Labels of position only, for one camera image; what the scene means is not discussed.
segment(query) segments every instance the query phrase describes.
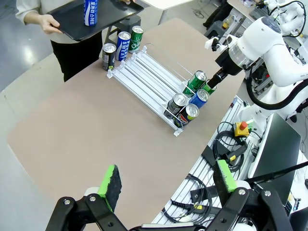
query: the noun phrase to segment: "concrete floor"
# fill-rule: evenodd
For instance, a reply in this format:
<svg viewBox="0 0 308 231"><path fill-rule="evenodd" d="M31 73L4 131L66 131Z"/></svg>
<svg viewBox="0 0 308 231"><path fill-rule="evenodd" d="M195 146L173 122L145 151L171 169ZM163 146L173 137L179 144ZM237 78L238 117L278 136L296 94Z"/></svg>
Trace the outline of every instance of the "concrete floor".
<svg viewBox="0 0 308 231"><path fill-rule="evenodd" d="M0 204L2 208L0 230L41 231L45 230L54 205L27 175L7 146L6 136L18 121L64 84L63 74L55 56L51 53L51 47L48 47L49 41L42 34L40 27L37 25L25 27L15 21L12 8L10 11L5 10L5 14L1 13L4 8L8 9L14 5L14 1L5 1L8 7L2 2L0 3L0 91L9 86L0 93ZM202 23L216 9L212 2L213 0L211 2L194 0L172 8L167 13L167 19L180 18L201 33L205 33ZM201 9L204 18L195 16L193 10L197 9ZM148 7L140 13L145 31L158 24L160 15L161 11L153 7ZM244 84L241 85L238 96L249 100ZM306 134L303 126L304 119L305 116L301 114L298 123L292 124L302 138Z"/></svg>

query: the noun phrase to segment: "black pants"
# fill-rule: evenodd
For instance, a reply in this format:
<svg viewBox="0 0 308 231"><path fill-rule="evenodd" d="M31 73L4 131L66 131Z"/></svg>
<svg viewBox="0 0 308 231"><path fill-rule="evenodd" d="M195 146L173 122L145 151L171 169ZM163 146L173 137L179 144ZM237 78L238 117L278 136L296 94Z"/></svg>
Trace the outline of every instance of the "black pants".
<svg viewBox="0 0 308 231"><path fill-rule="evenodd" d="M63 44L51 41L53 53L57 57L64 74L64 82L98 60L103 42L99 32L79 43Z"/></svg>
<svg viewBox="0 0 308 231"><path fill-rule="evenodd" d="M216 21L223 21L230 14L233 9L226 0L222 1L221 6L219 6L203 24L206 28L209 28Z"/></svg>

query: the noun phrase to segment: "person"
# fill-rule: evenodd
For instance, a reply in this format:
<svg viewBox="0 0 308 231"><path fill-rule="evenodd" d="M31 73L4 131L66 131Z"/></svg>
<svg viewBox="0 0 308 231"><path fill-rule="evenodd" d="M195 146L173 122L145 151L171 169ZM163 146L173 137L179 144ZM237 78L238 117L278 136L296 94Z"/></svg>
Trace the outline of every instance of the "person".
<svg viewBox="0 0 308 231"><path fill-rule="evenodd" d="M227 2L227 0L222 0L221 6L219 6L203 23L207 29L216 21L223 21L228 15L230 14L231 10L233 9Z"/></svg>
<svg viewBox="0 0 308 231"><path fill-rule="evenodd" d="M25 25L38 24L51 40L53 53L57 57L64 82L86 68L99 58L103 47L102 32L77 42L63 34L58 28L60 24L46 14L72 0L17 0L16 17Z"/></svg>

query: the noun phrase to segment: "can rack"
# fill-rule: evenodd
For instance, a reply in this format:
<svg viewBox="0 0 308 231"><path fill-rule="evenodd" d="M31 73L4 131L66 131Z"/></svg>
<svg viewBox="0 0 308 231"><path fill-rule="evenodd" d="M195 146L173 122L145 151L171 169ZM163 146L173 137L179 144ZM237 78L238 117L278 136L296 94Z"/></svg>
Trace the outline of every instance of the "can rack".
<svg viewBox="0 0 308 231"><path fill-rule="evenodd" d="M175 130L174 135L178 136L183 132L184 126L181 128L175 126L173 119L177 118L173 116L172 119L168 119L164 116L164 111L168 110L167 104L172 97L176 93L183 92L187 86L187 79L174 69L171 70L175 75L172 74L152 58L147 52L148 47L152 47L156 51L160 50L151 43L146 44L142 50L134 52L131 58L121 61L119 67L108 70L107 77L116 78L169 124ZM193 74L182 65L174 61L172 62L179 66L181 71L184 71L186 75L193 76Z"/></svg>

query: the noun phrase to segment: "black tray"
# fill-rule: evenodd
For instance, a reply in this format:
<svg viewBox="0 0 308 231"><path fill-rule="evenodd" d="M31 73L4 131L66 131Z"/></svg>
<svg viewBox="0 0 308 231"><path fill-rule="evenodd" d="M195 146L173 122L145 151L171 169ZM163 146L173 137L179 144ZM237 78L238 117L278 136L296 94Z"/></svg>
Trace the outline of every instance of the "black tray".
<svg viewBox="0 0 308 231"><path fill-rule="evenodd" d="M48 12L60 23L59 30L76 41L85 40L103 29L137 14L144 8L131 0L127 5L120 0L98 0L97 24L84 25L84 0L75 0Z"/></svg>

